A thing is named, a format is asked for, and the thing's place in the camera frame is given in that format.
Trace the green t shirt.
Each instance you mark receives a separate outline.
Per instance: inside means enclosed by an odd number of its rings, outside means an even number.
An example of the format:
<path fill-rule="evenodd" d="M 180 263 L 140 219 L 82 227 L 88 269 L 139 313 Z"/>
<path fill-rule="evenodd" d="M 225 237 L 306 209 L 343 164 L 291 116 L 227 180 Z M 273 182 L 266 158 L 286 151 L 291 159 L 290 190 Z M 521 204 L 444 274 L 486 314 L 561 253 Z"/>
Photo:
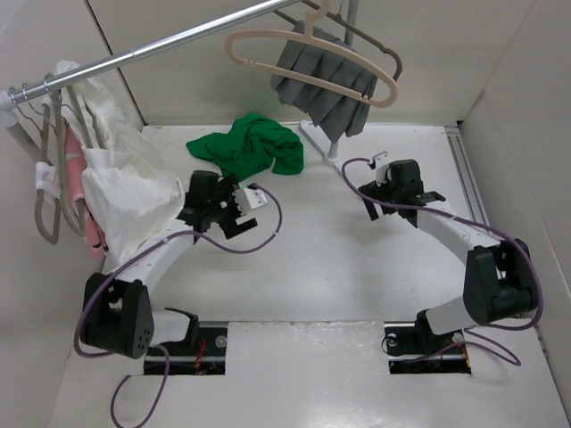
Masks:
<path fill-rule="evenodd" d="M 289 128 L 259 113 L 236 119 L 226 133 L 215 132 L 186 144 L 192 156 L 219 167 L 224 177 L 244 181 L 267 169 L 281 176 L 304 170 L 304 148 Z"/>

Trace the beige wooden hanger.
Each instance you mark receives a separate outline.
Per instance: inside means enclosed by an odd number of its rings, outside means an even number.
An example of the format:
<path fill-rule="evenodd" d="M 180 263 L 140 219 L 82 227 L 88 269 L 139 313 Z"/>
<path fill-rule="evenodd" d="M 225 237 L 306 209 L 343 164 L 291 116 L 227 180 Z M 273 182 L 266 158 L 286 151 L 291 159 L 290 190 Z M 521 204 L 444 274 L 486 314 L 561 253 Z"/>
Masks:
<path fill-rule="evenodd" d="M 289 79 L 302 82 L 306 85 L 319 87 L 372 107 L 387 108 L 392 106 L 396 102 L 399 94 L 397 80 L 402 73 L 400 55 L 368 33 L 349 23 L 349 21 L 345 20 L 340 14 L 331 13 L 329 11 L 330 3 L 328 1 L 324 1 L 321 4 L 306 1 L 305 4 L 309 7 L 309 10 L 305 15 L 302 28 L 297 31 L 250 29 L 234 32 L 227 36 L 225 49 L 230 60 L 238 65 L 270 72 L 272 75 L 280 77 L 283 80 Z M 315 35 L 314 25 L 325 17 L 338 23 L 353 35 L 368 42 L 382 54 L 392 57 L 396 66 L 393 75 L 389 75 L 381 67 L 375 65 L 371 60 L 357 53 L 352 48 L 337 44 L 333 41 L 328 41 L 322 37 L 317 37 Z M 245 59 L 236 54 L 234 48 L 235 42 L 255 38 L 280 39 L 286 41 L 284 50 L 276 65 Z M 337 59 L 341 62 L 349 63 L 358 70 L 365 70 L 386 85 L 388 88 L 388 96 L 384 99 L 377 99 L 371 95 L 366 95 L 363 90 L 352 89 L 349 84 L 336 83 L 332 78 L 321 77 L 316 72 L 316 68 L 322 59 Z"/>

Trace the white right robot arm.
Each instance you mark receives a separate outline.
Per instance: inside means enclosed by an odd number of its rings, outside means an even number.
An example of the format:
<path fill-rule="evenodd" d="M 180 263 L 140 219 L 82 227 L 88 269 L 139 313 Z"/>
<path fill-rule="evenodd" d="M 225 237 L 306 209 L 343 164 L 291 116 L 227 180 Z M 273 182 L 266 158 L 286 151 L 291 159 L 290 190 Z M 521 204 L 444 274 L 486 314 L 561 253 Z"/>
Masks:
<path fill-rule="evenodd" d="M 431 351 L 469 327 L 538 309 L 537 284 L 523 242 L 459 217 L 444 196 L 425 190 L 415 160 L 390 161 L 380 153 L 368 165 L 376 178 L 359 191 L 369 217 L 398 214 L 465 266 L 462 294 L 418 313 L 411 332 L 418 348 Z"/>

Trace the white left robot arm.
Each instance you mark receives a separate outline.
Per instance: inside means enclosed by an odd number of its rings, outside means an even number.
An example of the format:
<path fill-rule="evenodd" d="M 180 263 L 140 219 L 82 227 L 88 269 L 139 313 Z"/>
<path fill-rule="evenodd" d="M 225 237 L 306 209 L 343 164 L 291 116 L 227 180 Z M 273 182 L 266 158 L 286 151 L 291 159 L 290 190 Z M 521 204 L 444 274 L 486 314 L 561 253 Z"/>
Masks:
<path fill-rule="evenodd" d="M 84 291 L 83 312 L 74 348 L 98 348 L 101 355 L 141 358 L 148 349 L 164 346 L 189 353 L 198 345 L 199 321 L 181 309 L 153 309 L 153 288 L 171 265 L 216 224 L 227 239 L 257 225 L 239 219 L 267 204 L 262 190 L 242 187 L 235 176 L 199 170 L 192 174 L 183 209 L 137 250 L 122 266 L 104 275 L 92 274 Z"/>

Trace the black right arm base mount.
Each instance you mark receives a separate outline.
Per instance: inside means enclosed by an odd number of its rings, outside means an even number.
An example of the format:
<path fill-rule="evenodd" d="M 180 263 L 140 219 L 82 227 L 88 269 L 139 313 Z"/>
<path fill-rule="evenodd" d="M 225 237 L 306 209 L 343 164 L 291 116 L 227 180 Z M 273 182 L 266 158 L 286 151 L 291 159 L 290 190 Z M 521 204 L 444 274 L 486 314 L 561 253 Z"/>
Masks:
<path fill-rule="evenodd" d="M 472 373 L 461 330 L 436 335 L 426 316 L 415 321 L 384 322 L 381 347 L 391 375 L 441 375 Z"/>

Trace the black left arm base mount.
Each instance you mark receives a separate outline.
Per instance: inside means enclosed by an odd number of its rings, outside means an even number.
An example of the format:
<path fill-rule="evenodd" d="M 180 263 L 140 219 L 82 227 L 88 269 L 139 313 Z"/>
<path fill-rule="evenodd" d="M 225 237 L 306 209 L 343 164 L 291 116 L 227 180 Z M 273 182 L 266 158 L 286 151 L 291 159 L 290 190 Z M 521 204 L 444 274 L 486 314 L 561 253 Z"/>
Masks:
<path fill-rule="evenodd" d="M 202 321 L 196 314 L 167 308 L 153 312 L 152 347 L 144 374 L 208 376 L 226 372 L 228 323 Z"/>

